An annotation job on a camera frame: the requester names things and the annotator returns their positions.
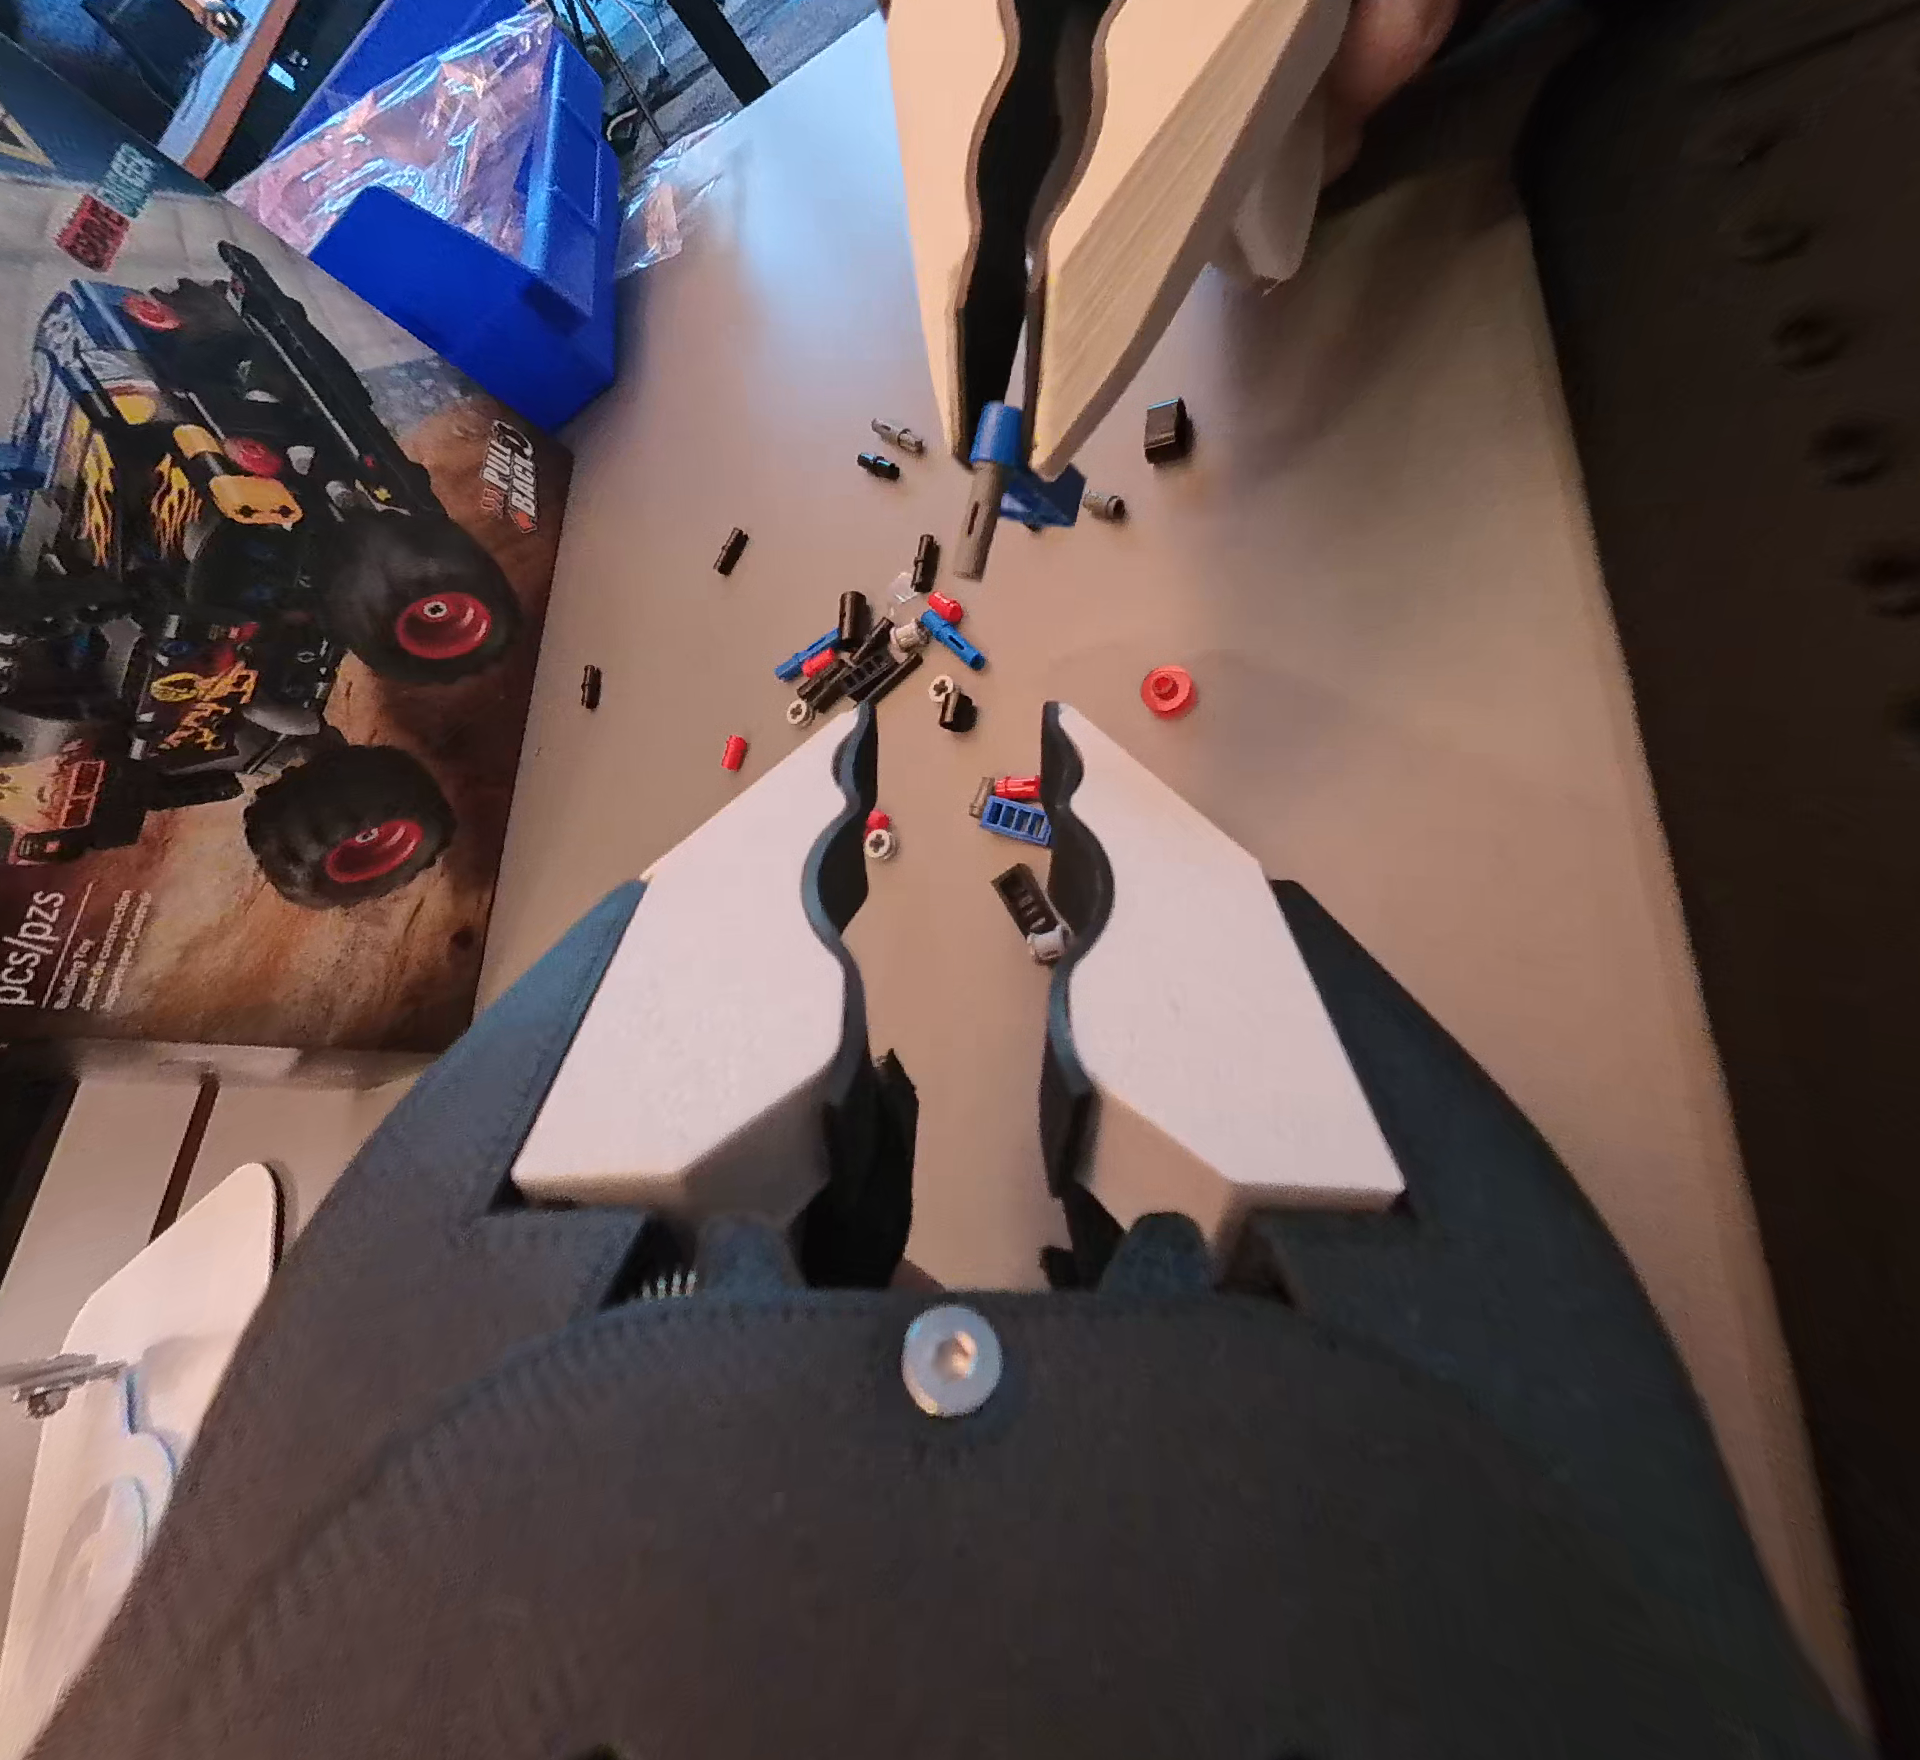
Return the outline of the grey desk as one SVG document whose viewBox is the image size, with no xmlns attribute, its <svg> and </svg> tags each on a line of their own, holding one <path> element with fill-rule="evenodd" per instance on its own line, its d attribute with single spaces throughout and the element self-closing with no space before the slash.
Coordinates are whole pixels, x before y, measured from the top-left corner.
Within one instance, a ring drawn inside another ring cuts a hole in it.
<svg viewBox="0 0 1920 1760">
<path fill-rule="evenodd" d="M 733 217 L 621 285 L 569 432 L 490 1001 L 280 1249 L 32 1753 L 1871 1756 L 1722 1457 L 1731 1363 L 1688 1365 L 1760 1334 L 1792 1382 L 1485 182 L 1337 222 L 1270 302 L 1206 277 L 1094 432 L 1129 519 L 995 550 L 979 740 L 875 708 L 898 850 L 844 942 L 919 1101 L 892 1281 L 520 1196 L 643 875 L 835 720 L 783 726 L 778 648 L 933 528 L 953 567 L 949 454 L 852 473 L 871 405 L 940 435 L 882 23 L 734 122 Z M 1260 860 L 1394 1206 L 1257 1214 L 1222 1271 L 1154 1214 L 1048 1273 L 1054 963 L 995 877 L 1050 845 L 979 816 L 1044 806 L 1050 699 Z"/>
</svg>

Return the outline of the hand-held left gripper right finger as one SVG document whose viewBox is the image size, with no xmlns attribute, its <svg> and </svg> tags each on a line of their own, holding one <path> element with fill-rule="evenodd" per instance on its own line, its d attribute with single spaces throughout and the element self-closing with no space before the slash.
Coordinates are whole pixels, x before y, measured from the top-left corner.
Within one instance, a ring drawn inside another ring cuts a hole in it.
<svg viewBox="0 0 1920 1760">
<path fill-rule="evenodd" d="M 1046 890 L 1068 927 L 1038 1087 L 1046 1185 L 1092 1284 L 1154 1216 L 1212 1271 L 1266 1212 L 1382 1214 L 1406 1176 L 1260 860 L 1080 708 L 1040 720 Z"/>
</svg>

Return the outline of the blue storage bin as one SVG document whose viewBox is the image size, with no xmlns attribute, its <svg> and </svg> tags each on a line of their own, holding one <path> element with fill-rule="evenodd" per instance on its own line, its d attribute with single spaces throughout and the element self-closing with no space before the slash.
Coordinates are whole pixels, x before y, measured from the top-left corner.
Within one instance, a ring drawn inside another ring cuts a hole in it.
<svg viewBox="0 0 1920 1760">
<path fill-rule="evenodd" d="M 382 0 L 268 153 L 525 0 Z M 605 84 L 555 20 L 527 167 L 520 249 L 504 254 L 372 187 L 306 258 L 539 427 L 555 432 L 615 378 L 621 175 Z"/>
</svg>

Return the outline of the toy truck set box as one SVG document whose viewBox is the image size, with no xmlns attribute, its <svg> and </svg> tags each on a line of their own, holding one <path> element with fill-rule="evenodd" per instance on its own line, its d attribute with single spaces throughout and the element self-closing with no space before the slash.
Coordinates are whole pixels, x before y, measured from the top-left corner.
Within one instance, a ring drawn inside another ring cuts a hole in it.
<svg viewBox="0 0 1920 1760">
<path fill-rule="evenodd" d="M 570 454 L 4 41 L 4 1044 L 437 1053 Z"/>
</svg>

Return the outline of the clear plastic wrapper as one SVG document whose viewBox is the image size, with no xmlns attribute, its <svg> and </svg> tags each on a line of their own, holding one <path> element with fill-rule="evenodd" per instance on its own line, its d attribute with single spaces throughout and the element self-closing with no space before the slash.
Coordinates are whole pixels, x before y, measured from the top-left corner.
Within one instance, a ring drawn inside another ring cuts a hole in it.
<svg viewBox="0 0 1920 1760">
<path fill-rule="evenodd" d="M 711 224 L 733 217 L 742 153 L 742 130 L 727 115 L 673 140 L 640 167 L 623 200 L 619 282 L 681 258 Z"/>
</svg>

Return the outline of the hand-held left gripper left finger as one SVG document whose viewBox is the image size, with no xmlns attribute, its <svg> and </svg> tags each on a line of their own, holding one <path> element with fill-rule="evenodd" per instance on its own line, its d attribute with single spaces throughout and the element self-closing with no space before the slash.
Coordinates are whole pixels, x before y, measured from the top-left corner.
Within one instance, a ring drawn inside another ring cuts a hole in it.
<svg viewBox="0 0 1920 1760">
<path fill-rule="evenodd" d="M 523 1198 L 756 1218 L 815 1286 L 894 1281 L 919 1099 L 871 1050 L 846 942 L 879 749 L 873 703 L 831 718 L 640 877 L 519 1150 Z"/>
</svg>

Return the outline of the person's right hand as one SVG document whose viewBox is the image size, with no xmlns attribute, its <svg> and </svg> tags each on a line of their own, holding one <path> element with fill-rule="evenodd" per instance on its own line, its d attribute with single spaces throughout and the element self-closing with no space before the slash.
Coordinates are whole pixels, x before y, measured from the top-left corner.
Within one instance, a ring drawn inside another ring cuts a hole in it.
<svg viewBox="0 0 1920 1760">
<path fill-rule="evenodd" d="M 1351 162 L 1366 124 L 1437 58 L 1460 5 L 1462 0 L 1353 0 L 1325 73 L 1331 171 Z"/>
</svg>

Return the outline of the blue angled holed beam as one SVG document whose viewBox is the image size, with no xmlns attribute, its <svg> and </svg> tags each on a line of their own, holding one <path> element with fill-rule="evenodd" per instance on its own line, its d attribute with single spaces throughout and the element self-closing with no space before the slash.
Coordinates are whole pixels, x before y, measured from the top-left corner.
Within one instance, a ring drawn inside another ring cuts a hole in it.
<svg viewBox="0 0 1920 1760">
<path fill-rule="evenodd" d="M 1012 403 L 991 401 L 980 407 L 971 466 L 972 491 L 993 519 L 1068 530 L 1083 516 L 1088 485 L 1084 473 L 1075 463 L 1066 463 L 1057 475 L 1040 473 L 1024 452 L 1024 413 Z"/>
</svg>

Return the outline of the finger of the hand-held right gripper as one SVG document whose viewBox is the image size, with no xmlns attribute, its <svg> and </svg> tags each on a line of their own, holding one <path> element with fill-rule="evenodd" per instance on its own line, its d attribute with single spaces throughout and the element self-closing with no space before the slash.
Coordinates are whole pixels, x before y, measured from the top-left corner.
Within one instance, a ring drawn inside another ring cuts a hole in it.
<svg viewBox="0 0 1920 1760">
<path fill-rule="evenodd" d="M 1088 128 L 1040 225 L 1026 462 L 1062 473 L 1141 370 L 1270 144 L 1309 106 L 1351 0 L 1110 0 L 1071 77 Z"/>
<path fill-rule="evenodd" d="M 950 452 L 1008 372 L 969 376 L 965 307 L 988 232 L 982 148 L 1018 65 L 1014 0 L 879 0 L 927 363 Z"/>
</svg>

